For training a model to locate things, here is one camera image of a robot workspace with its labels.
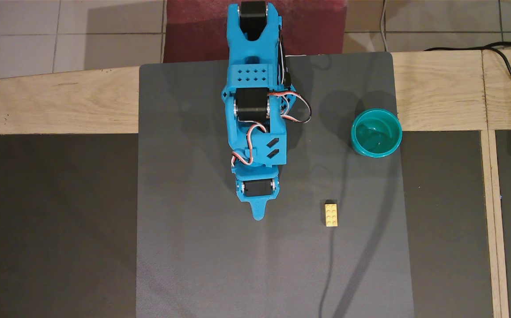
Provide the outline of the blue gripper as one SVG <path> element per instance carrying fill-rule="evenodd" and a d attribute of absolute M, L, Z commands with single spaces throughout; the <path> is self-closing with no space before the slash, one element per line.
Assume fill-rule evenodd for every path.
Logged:
<path fill-rule="evenodd" d="M 264 219 L 268 201 L 276 199 L 280 191 L 278 166 L 236 164 L 232 173 L 239 201 L 250 204 L 254 220 Z"/>

